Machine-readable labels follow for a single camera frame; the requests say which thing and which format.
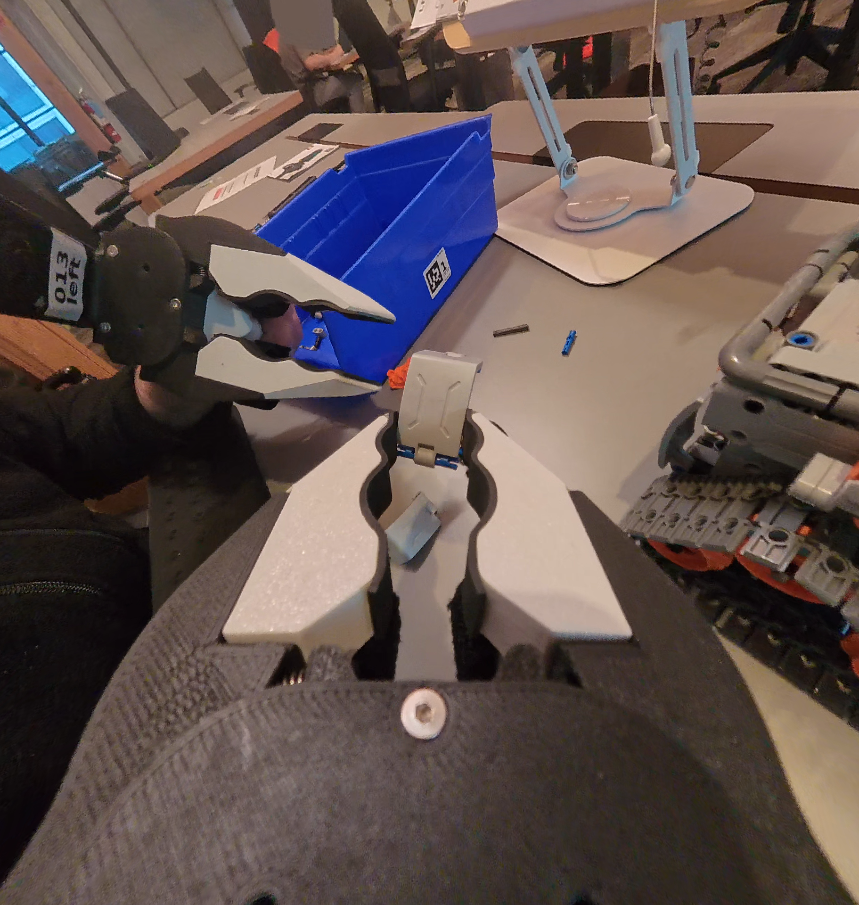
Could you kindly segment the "blue parts bin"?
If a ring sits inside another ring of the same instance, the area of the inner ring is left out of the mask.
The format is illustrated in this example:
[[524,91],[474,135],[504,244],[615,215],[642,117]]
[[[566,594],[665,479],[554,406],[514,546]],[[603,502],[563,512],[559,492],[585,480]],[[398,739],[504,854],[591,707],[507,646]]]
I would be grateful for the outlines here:
[[323,314],[327,336],[295,359],[382,384],[498,227],[491,117],[351,152],[255,233],[357,288],[393,324]]

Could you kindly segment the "printed leaflet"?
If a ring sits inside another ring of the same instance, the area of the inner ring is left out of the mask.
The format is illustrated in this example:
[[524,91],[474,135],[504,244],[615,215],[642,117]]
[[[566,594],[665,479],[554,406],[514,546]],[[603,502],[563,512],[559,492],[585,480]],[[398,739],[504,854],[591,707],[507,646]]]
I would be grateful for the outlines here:
[[269,174],[269,178],[280,182],[290,182],[337,150],[339,150],[338,145],[312,144],[288,161],[276,165]]

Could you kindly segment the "black monitor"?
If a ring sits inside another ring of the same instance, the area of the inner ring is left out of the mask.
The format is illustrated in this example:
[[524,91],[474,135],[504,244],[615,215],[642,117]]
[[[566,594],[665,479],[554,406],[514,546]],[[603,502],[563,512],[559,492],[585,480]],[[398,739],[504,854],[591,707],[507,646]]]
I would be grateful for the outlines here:
[[181,138],[135,88],[106,100],[106,106],[124,126],[141,152],[153,163],[180,148]]

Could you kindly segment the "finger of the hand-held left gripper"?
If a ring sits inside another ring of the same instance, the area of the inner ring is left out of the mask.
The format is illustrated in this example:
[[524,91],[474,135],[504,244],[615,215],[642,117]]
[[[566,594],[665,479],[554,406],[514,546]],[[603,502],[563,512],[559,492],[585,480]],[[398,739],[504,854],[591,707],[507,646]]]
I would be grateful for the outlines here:
[[207,299],[207,340],[217,336],[258,340],[272,302],[308,311],[336,311],[346,318],[393,323],[396,316],[335,277],[294,255],[211,247],[209,276],[215,289]]
[[197,353],[195,375],[229,388],[235,400],[341,398],[380,390],[380,384],[337,370],[305,366],[292,357],[266,357],[252,341],[225,335]]

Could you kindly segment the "person's left forearm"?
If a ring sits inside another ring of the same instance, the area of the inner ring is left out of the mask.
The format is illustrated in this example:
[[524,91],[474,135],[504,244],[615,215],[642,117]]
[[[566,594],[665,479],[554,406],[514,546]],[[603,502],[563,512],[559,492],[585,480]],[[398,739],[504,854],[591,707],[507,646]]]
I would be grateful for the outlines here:
[[194,403],[130,369],[58,390],[0,388],[0,532],[130,537],[85,506],[147,476],[169,453],[203,451],[240,426],[237,410]]

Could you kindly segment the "grey panel piece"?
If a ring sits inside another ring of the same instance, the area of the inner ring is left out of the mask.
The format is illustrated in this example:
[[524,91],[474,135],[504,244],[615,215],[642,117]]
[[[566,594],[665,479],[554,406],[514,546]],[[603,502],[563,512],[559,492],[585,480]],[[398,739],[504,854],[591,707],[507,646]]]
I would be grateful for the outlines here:
[[482,360],[422,350],[411,357],[398,417],[398,445],[431,447],[458,456],[476,375]]

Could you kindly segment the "white instruction booklet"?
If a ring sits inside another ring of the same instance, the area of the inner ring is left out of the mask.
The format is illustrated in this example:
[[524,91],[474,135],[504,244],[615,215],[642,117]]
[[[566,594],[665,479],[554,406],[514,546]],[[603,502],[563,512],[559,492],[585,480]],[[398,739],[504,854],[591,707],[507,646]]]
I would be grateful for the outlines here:
[[414,30],[429,28],[456,20],[466,10],[467,1],[413,1],[410,27]]

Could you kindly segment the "person's left hand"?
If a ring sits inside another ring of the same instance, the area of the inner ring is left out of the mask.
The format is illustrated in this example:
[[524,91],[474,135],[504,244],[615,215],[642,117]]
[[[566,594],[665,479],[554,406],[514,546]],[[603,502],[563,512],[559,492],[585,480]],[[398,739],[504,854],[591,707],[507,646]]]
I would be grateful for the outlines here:
[[[303,331],[295,307],[279,317],[261,320],[261,340],[294,350]],[[207,388],[195,377],[195,359],[179,354],[176,362],[146,379],[147,369],[135,371],[133,385],[141,407],[160,424],[186,429],[198,424],[217,404],[229,401],[227,391]]]

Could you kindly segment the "grey table with wood edge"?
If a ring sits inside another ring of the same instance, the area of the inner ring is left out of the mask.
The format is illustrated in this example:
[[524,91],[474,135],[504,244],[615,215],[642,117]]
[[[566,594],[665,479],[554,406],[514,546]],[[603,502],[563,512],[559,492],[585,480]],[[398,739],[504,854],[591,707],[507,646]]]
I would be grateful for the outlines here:
[[220,113],[189,134],[163,162],[131,180],[131,198],[151,213],[163,205],[158,195],[173,187],[205,181],[277,136],[308,113],[297,90],[260,98],[251,112],[237,118]]

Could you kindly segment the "white paper sheet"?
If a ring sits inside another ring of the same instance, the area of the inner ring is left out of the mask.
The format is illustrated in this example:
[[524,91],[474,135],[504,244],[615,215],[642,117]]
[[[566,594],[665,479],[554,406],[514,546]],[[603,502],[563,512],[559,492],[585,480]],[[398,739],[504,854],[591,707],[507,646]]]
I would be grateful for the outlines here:
[[234,176],[230,180],[210,189],[198,202],[195,213],[201,214],[210,207],[222,203],[248,187],[253,187],[262,179],[272,174],[276,165],[276,157],[270,156],[266,160],[251,166],[244,173]]

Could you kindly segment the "loose grey curved panel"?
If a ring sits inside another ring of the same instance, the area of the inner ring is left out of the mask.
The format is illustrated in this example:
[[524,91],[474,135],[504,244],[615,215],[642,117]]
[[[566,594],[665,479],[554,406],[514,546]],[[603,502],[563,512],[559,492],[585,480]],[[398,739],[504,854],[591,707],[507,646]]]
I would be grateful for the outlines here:
[[441,528],[437,506],[418,492],[388,526],[384,527],[390,564],[403,566],[416,558]]

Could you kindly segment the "book stand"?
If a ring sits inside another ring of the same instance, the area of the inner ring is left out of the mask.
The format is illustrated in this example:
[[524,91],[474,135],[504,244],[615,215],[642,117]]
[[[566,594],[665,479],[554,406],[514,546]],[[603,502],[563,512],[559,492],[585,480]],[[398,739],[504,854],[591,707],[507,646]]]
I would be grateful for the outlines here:
[[[558,175],[499,213],[497,235],[592,286],[626,281],[752,204],[740,183],[699,175],[685,23],[737,12],[744,1],[467,1],[440,13],[455,51],[507,49]],[[654,100],[652,162],[613,156],[577,161],[533,50],[536,43],[647,26],[662,66],[671,141]]]

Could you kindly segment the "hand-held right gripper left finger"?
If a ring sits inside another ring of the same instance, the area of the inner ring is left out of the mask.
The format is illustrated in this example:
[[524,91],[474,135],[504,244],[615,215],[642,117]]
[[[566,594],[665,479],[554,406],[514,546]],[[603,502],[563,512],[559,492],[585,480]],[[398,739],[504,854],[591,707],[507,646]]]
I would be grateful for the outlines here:
[[288,492],[222,631],[228,643],[362,647],[396,608],[379,517],[396,426],[384,413]]

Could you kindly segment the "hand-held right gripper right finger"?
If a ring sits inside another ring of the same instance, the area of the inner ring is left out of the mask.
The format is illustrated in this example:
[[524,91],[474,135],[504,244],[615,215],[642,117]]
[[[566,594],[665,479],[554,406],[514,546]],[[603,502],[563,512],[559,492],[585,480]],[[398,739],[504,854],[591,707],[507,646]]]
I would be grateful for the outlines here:
[[465,421],[463,615],[498,650],[626,641],[632,630],[566,485],[484,415]]

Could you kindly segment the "toy tracked robot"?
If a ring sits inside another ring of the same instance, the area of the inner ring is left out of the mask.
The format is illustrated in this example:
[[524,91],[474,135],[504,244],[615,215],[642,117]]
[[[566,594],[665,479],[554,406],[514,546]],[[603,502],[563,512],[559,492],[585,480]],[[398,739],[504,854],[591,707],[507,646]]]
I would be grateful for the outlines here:
[[724,346],[621,528],[711,622],[859,731],[859,223]]

